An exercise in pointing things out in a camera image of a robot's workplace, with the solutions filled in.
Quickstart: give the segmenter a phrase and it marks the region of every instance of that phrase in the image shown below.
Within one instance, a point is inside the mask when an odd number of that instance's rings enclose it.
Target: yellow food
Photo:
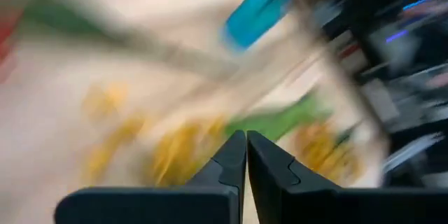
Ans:
[[[166,133],[153,152],[145,181],[156,186],[186,183],[221,145],[223,126],[224,120],[218,118],[211,123],[189,122]]]
[[[95,121],[103,120],[117,111],[127,97],[125,85],[110,84],[106,89],[93,85],[84,98],[83,108]]]
[[[298,130],[296,153],[314,172],[345,185],[361,175],[362,167],[353,144],[347,141],[335,146],[335,140],[326,123],[315,122]]]
[[[90,154],[86,172],[89,184],[96,184],[103,179],[104,173],[118,148],[135,139],[144,123],[145,118],[142,115],[131,116]]]

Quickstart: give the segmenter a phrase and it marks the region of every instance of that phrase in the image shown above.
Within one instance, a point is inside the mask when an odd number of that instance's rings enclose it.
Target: blue object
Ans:
[[[422,4],[422,3],[426,2],[426,1],[429,1],[429,0],[420,0],[420,1],[416,1],[415,3],[408,4],[405,7],[403,7],[403,10],[406,11],[408,8],[412,8],[412,7],[418,6],[419,4]]]
[[[288,12],[289,1],[244,0],[225,23],[226,39],[246,50]]]
[[[400,31],[400,32],[398,32],[397,34],[394,34],[394,35],[388,37],[388,38],[386,39],[386,43],[389,43],[389,42],[391,42],[391,41],[393,41],[393,40],[395,40],[395,39],[398,39],[398,38],[400,38],[401,36],[406,35],[406,34],[408,34],[407,30]]]

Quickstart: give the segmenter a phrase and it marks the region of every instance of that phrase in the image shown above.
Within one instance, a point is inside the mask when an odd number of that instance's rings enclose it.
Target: green vegetable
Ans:
[[[358,124],[350,127],[349,129],[344,130],[342,133],[340,133],[337,136],[336,142],[335,142],[335,148],[337,148],[339,145],[347,142],[348,140],[351,139],[351,137],[353,136],[354,131],[356,130]]]
[[[112,34],[79,13],[69,0],[31,0],[23,11],[22,21],[46,25],[65,34],[97,36],[112,41],[124,39],[121,34]]]
[[[315,95],[309,93],[289,107],[278,111],[235,118],[225,128],[225,133],[230,136],[236,130],[255,130],[276,142],[300,123],[312,123],[327,115],[321,112]]]

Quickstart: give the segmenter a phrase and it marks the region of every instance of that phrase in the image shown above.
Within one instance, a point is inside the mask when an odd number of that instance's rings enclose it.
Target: white surface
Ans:
[[[109,21],[117,21],[122,27],[138,24],[164,39],[226,55],[229,52],[219,43],[217,31],[227,14],[213,9],[230,13],[241,0],[92,1],[108,6]],[[205,19],[201,18],[204,14],[208,15]],[[290,14],[247,52],[257,63],[252,66],[253,77],[247,83],[240,83],[242,85],[236,90],[217,88],[213,99],[191,102],[196,104],[195,108],[185,106],[183,110],[174,105],[189,91],[209,83],[208,80],[193,73],[181,73],[145,62],[140,57],[133,57],[131,52],[94,44],[46,38],[20,41],[14,52],[18,68],[0,86],[0,172],[3,175],[0,182],[0,222],[51,223],[58,199],[80,186],[79,169],[86,150],[108,131],[107,125],[93,125],[81,113],[81,102],[90,84],[127,83],[130,95],[124,108],[127,111],[139,106],[163,111],[168,106],[182,111],[177,112],[183,114],[180,115],[182,118],[198,109],[205,114],[216,111],[216,108],[220,111],[237,110],[235,103],[246,106],[254,102],[255,97],[242,97],[249,88],[261,86],[261,82],[275,84],[282,77],[282,71],[287,71],[286,67],[292,69],[293,62],[310,57],[311,39],[306,34],[297,33],[299,25],[296,20]],[[313,51],[318,54],[321,49]],[[352,119],[359,118],[356,114],[362,111],[347,103],[347,97],[342,95],[346,84],[338,83],[337,75],[322,64],[315,66],[301,78],[303,84],[290,88],[294,90],[290,95],[304,93],[311,79],[318,81],[319,76],[327,76],[333,81],[328,84],[329,93],[335,101],[345,100],[339,109],[350,114]],[[209,94],[205,90],[202,95],[207,97]],[[283,98],[284,92],[280,92],[266,96],[265,100]],[[361,138],[371,140],[374,133],[365,132]],[[365,183],[360,186],[374,185],[376,175],[377,170],[366,175]],[[253,201],[248,197],[245,201],[245,223],[257,223]]]

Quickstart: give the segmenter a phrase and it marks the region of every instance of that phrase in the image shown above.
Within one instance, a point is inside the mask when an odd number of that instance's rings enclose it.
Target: blue light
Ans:
[[[403,35],[405,35],[405,34],[407,34],[407,30],[400,31],[400,32],[398,32],[397,34],[394,34],[394,35],[388,37],[388,38],[386,39],[386,43],[389,43],[389,42],[391,42],[391,41],[394,40],[394,39],[398,39],[398,38],[400,38],[401,36],[403,36]]]
[[[411,4],[406,5],[405,7],[403,7],[403,10],[406,11],[408,8],[412,8],[414,6],[418,6],[419,4],[422,4],[422,3],[426,2],[426,1],[429,1],[429,0],[416,1],[415,3],[411,3]]]

